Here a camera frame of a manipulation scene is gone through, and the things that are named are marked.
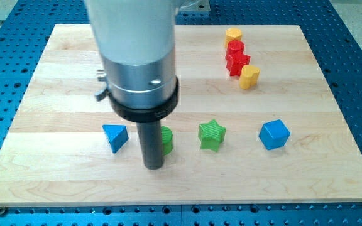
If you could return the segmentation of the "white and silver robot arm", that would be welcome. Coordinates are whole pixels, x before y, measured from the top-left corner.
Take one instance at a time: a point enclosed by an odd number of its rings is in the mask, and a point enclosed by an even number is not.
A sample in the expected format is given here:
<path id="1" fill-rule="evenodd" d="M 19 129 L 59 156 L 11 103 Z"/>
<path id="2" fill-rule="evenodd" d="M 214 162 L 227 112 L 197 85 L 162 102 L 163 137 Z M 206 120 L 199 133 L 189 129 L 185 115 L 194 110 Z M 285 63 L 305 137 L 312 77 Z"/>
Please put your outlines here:
<path id="1" fill-rule="evenodd" d="M 85 0 L 106 73 L 105 95 L 132 122 L 155 122 L 178 102 L 176 0 Z"/>

